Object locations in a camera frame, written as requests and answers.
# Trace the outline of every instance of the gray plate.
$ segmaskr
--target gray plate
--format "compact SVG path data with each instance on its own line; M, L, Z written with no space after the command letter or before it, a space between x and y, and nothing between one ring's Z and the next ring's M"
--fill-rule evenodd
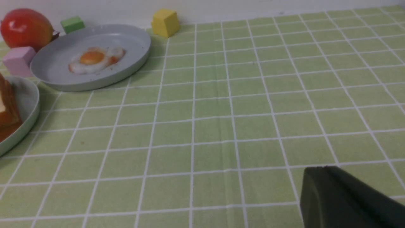
M150 45L150 36L137 27L110 24L84 28L61 36L41 49L32 59L31 71L57 90L93 90L121 81L137 71L147 60ZM95 46L121 46L126 53L118 63L99 73L71 73L68 69L71 58Z
M15 101L23 124L0 142L0 155L13 148L28 134L38 118L40 107L39 90L32 81L22 77L5 77L5 79L13 85Z

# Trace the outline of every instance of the toy block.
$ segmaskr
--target toy block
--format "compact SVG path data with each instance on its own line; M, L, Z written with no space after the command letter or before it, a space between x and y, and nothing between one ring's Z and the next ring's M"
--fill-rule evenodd
M176 11L160 9L153 15L151 22L153 33L169 38L180 30Z
M11 75L20 77L32 77L30 63L35 55L32 47L12 48L4 57L3 64Z
M66 34L70 32L74 32L76 30L84 28L84 22L80 19L80 17L72 17L61 21L60 24L62 25L63 29L65 30Z

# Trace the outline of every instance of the white wall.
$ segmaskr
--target white wall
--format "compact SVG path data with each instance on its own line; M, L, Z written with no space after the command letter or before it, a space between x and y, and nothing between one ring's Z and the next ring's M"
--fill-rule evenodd
M213 22L324 10L401 4L404 0L0 0L0 18L15 8L44 14L56 30L60 21L80 16L87 26L125 23L150 27L160 8L176 10L182 23Z

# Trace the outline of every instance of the black object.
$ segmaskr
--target black object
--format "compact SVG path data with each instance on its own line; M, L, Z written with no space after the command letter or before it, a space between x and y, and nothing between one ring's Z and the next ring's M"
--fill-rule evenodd
M405 206L335 166L304 171L305 228L405 228Z

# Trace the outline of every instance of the toast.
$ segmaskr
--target toast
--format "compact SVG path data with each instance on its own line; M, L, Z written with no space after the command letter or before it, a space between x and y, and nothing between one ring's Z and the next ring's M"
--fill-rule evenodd
M12 85L0 74L0 142L21 125Z

